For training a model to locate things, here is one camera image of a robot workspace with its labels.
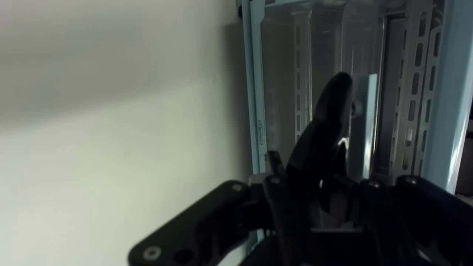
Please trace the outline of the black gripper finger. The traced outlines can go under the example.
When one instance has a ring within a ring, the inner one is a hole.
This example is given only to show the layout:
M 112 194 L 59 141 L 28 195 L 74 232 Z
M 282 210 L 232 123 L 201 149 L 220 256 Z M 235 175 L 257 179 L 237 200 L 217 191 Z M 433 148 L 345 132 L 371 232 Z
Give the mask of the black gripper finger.
M 348 126 L 352 76 L 337 73 L 324 87 L 308 124 L 287 163 L 287 177 L 296 195 L 315 192 L 319 182 L 348 173 Z

